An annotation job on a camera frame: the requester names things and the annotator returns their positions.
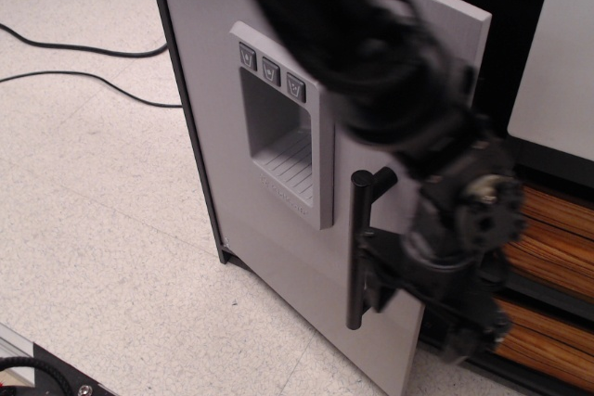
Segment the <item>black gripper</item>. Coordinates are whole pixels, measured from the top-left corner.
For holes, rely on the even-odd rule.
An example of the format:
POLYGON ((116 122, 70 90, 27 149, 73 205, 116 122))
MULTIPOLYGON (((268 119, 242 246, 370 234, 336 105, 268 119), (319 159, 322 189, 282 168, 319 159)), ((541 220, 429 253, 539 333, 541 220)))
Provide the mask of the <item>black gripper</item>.
POLYGON ((446 323, 445 362, 457 364, 497 349, 511 320, 480 280, 472 257, 432 262, 420 256, 412 239, 371 229, 374 236, 364 242, 368 309, 382 312, 404 290, 446 323))

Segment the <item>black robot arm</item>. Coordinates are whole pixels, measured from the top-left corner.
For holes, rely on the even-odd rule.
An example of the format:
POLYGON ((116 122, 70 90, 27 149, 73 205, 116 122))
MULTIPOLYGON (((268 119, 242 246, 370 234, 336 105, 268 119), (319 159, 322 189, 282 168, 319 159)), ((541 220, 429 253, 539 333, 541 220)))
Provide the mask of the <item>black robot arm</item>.
POLYGON ((442 356, 492 351, 511 322, 493 299, 508 278, 503 247, 524 228, 523 190, 457 62, 412 0, 256 0, 281 43, 333 95, 356 141, 391 153, 420 186, 412 227, 371 225, 397 182, 389 168, 351 177, 346 324, 361 327, 404 290, 447 322, 442 356))

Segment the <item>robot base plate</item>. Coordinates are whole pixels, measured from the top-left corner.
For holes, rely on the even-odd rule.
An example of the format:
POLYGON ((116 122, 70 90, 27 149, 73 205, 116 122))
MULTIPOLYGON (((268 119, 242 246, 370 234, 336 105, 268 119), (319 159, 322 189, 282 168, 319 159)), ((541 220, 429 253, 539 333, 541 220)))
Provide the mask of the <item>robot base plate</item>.
POLYGON ((1 324, 1 394, 117 395, 117 392, 1 324))

